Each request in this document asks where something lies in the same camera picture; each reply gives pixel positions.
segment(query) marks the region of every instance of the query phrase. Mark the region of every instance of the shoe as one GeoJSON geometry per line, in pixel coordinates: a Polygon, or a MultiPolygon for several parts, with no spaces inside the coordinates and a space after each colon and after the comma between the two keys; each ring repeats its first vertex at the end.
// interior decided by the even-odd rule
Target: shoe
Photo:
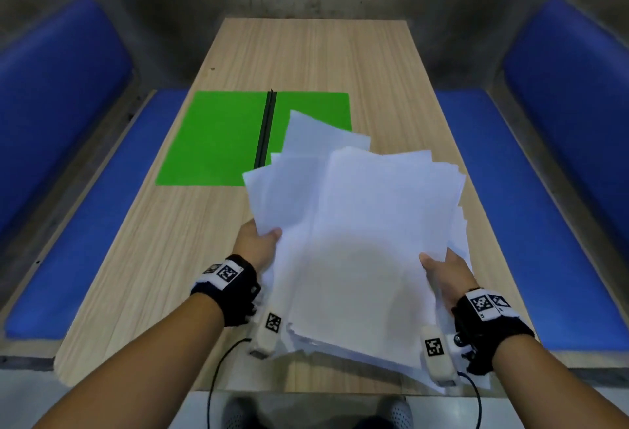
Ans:
{"type": "Polygon", "coordinates": [[[378,403],[376,414],[388,420],[395,429],[413,429],[413,412],[404,396],[386,396],[378,403]]]}
{"type": "Polygon", "coordinates": [[[221,429],[259,428],[256,404],[252,398],[234,398],[225,404],[221,429]]]}

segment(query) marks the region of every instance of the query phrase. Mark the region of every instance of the person's left arm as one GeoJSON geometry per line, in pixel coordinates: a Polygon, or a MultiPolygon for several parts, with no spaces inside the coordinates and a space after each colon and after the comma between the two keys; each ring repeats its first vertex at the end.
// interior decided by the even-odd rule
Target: person's left arm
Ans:
{"type": "MultiPolygon", "coordinates": [[[[251,220],[240,229],[233,253],[261,272],[280,235],[277,229],[258,236],[251,220]]],[[[35,428],[167,428],[224,325],[219,304],[194,293],[76,385],[35,428]]]]}

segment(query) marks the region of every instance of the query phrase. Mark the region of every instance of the person's right arm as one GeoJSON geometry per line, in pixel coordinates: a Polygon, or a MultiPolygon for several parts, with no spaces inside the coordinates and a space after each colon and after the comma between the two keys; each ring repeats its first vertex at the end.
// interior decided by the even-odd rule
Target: person's right arm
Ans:
{"type": "MultiPolygon", "coordinates": [[[[465,260],[448,249],[445,262],[420,255],[422,266],[438,282],[451,309],[479,285],[465,260]]],[[[629,417],[573,375],[528,335],[505,339],[492,364],[520,420],[527,429],[629,428],[629,417]]]]}

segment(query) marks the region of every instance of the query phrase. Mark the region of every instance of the blue bench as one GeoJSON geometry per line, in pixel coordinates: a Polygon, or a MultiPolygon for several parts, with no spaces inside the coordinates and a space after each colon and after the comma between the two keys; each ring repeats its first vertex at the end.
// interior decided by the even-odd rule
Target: blue bench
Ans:
{"type": "MultiPolygon", "coordinates": [[[[0,55],[0,224],[120,96],[131,71],[92,0],[75,0],[0,55]]],[[[162,90],[146,104],[12,307],[6,337],[65,337],[186,94],[162,90]]]]}
{"type": "MultiPolygon", "coordinates": [[[[579,188],[628,237],[629,204],[620,192],[629,179],[629,51],[571,5],[551,0],[523,29],[504,70],[579,188]]],[[[618,309],[491,98],[479,89],[437,98],[542,343],[629,350],[618,309]]]]}

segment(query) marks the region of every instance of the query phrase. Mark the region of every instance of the black wristband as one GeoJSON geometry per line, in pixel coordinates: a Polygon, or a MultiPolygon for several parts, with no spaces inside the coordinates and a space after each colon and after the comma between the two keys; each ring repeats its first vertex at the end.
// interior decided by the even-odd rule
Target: black wristband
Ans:
{"type": "Polygon", "coordinates": [[[468,292],[459,299],[452,313],[459,343],[472,347],[472,353],[466,355],[470,361],[467,371],[471,374],[480,376],[493,371],[494,354],[508,337],[535,337],[505,298],[493,291],[468,292]]]}
{"type": "Polygon", "coordinates": [[[253,301],[260,293],[260,285],[254,267],[234,254],[203,272],[190,295],[195,293],[216,301],[223,311],[225,326],[240,326],[256,313],[253,301]]]}

